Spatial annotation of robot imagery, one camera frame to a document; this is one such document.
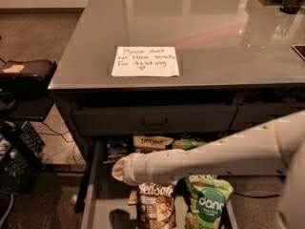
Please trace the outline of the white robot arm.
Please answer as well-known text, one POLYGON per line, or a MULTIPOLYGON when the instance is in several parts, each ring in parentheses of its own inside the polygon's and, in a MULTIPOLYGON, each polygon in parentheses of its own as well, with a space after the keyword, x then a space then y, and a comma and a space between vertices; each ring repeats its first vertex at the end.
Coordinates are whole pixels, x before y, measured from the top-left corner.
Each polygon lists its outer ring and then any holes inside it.
POLYGON ((305 112, 229 135, 190 151, 132 153, 112 167, 129 185, 168 184, 190 175, 286 176, 274 229, 305 228, 305 112))

